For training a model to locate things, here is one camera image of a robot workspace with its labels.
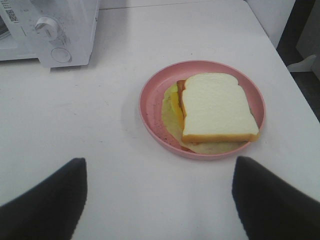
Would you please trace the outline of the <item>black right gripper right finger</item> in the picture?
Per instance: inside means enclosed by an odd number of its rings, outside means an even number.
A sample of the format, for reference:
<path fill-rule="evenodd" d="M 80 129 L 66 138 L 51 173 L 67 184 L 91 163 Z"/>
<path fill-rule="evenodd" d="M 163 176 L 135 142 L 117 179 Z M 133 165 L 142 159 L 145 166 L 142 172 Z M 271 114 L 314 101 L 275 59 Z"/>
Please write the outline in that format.
<path fill-rule="evenodd" d="M 254 159 L 237 157 L 231 193 L 250 240 L 320 238 L 320 203 Z"/>

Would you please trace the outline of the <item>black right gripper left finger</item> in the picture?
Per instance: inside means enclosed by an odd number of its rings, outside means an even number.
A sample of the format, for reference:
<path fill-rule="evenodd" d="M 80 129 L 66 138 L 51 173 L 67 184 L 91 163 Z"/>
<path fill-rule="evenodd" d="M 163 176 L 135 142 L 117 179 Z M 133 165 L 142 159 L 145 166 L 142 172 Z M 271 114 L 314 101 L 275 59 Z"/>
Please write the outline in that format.
<path fill-rule="evenodd" d="M 74 158 L 0 207 L 2 240 L 70 240 L 88 194 L 85 158 Z"/>

